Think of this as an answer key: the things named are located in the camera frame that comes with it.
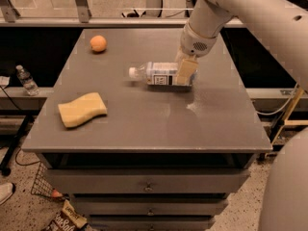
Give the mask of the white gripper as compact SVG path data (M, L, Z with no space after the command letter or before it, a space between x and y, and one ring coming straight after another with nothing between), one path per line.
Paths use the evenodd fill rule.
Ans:
M183 53L190 56L203 57L207 55L215 45L218 30L207 26L192 25L188 21L180 38L180 47L175 56L175 62L179 62L176 74L177 85L188 85L191 77L197 70L197 61L183 59Z

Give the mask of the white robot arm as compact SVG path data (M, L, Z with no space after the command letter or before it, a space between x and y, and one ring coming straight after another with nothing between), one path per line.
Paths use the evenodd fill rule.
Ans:
M197 0L176 58L207 55L233 17L308 90L308 16L287 0ZM295 134L272 163L258 231L308 231L308 128Z

